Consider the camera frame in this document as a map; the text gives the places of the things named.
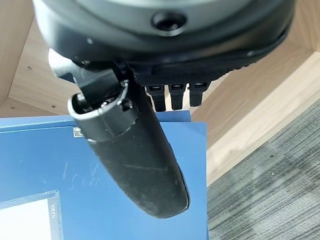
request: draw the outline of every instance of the carpet floor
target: carpet floor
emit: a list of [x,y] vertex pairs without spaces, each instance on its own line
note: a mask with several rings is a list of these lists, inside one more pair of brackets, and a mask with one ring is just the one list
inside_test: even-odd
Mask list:
[[320,240],[320,100],[207,197],[211,240]]

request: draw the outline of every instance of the wooden shelf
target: wooden shelf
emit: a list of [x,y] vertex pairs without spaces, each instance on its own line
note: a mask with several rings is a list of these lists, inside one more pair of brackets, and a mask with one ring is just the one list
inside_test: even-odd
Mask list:
[[[31,25],[31,0],[4,2],[0,33],[7,37],[0,39],[0,103],[10,98],[0,105],[0,117],[67,114],[67,99],[79,89],[53,76],[49,49],[37,23]],[[190,109],[194,121],[207,122],[208,185],[320,98],[320,0],[298,0],[296,8],[281,46],[212,83],[202,106]],[[170,110],[168,96],[166,105]],[[188,105],[187,91],[183,106]]]

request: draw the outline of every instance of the screw hole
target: screw hole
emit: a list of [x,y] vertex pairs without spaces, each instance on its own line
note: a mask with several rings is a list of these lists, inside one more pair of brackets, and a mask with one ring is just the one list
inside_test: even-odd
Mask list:
[[187,19],[175,12],[160,12],[152,19],[153,26],[159,30],[160,34],[167,37],[176,36],[183,32],[183,26]]

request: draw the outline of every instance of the blue binder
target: blue binder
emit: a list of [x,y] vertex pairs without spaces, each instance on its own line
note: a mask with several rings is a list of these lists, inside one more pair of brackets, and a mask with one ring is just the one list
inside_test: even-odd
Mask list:
[[207,239],[206,125],[190,122],[185,111],[157,116],[188,186],[187,211],[156,219],[136,207],[86,140],[74,136],[76,123],[69,116],[3,118],[0,223],[2,215],[23,206],[35,210],[26,210],[29,215],[19,221],[26,218],[32,224],[41,206],[41,223],[48,222],[51,240]]

